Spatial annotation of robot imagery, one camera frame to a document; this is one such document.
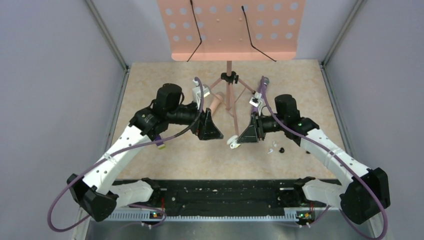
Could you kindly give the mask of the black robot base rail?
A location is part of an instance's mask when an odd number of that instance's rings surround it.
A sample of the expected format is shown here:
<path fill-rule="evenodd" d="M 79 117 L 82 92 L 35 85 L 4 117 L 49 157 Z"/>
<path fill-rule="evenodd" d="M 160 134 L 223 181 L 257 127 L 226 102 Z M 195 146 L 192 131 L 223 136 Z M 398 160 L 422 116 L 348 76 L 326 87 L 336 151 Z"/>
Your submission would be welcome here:
<path fill-rule="evenodd" d="M 329 211 L 320 202 L 301 202 L 293 179 L 158 180 L 150 200 L 116 209 L 110 221 L 280 222 L 310 227 Z"/>

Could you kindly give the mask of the white earbud charging case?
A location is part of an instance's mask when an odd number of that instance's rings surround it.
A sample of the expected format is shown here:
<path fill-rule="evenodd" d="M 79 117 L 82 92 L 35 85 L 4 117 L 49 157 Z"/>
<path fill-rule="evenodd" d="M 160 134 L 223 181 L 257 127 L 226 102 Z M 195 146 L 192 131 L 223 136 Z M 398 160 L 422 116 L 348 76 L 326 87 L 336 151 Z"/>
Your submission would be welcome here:
<path fill-rule="evenodd" d="M 230 147 L 230 149 L 236 149 L 241 145 L 238 143 L 238 137 L 238 135 L 233 135 L 227 140 L 226 144 Z"/>

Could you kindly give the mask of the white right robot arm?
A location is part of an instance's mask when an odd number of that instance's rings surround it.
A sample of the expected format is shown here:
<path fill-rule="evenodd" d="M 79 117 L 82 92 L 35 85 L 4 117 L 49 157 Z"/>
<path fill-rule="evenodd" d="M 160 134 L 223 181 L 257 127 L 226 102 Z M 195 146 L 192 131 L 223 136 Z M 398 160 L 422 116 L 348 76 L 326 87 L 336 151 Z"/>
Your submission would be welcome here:
<path fill-rule="evenodd" d="M 299 206 L 311 201 L 321 202 L 341 210 L 355 224 L 362 224 L 391 205 L 387 173 L 381 168 L 371 169 L 347 154 L 332 142 L 312 119 L 302 117 L 297 102 L 290 94 L 274 99 L 276 113 L 264 115 L 263 96 L 256 94 L 250 122 L 244 132 L 230 146 L 257 143 L 267 133 L 284 132 L 306 152 L 315 156 L 339 181 L 328 183 L 314 177 L 300 178 L 294 185 L 293 200 Z"/>

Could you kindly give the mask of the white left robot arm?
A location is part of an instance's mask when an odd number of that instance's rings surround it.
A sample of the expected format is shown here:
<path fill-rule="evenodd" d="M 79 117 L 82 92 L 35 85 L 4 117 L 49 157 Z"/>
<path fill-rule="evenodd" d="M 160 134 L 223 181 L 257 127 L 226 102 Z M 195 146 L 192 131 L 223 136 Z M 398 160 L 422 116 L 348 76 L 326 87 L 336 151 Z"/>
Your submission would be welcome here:
<path fill-rule="evenodd" d="M 165 83 L 157 90 L 149 106 L 138 110 L 121 136 L 80 177 L 72 174 L 67 183 L 73 199 L 95 221 L 107 219 L 116 208 L 135 203 L 154 207 L 160 202 L 160 186 L 149 178 L 115 185 L 118 175 L 149 145 L 176 139 L 191 131 L 201 141 L 221 140 L 224 136 L 212 120 L 210 108 L 204 108 L 204 98 L 211 91 L 194 80 L 193 101 L 183 104 L 182 88 Z"/>

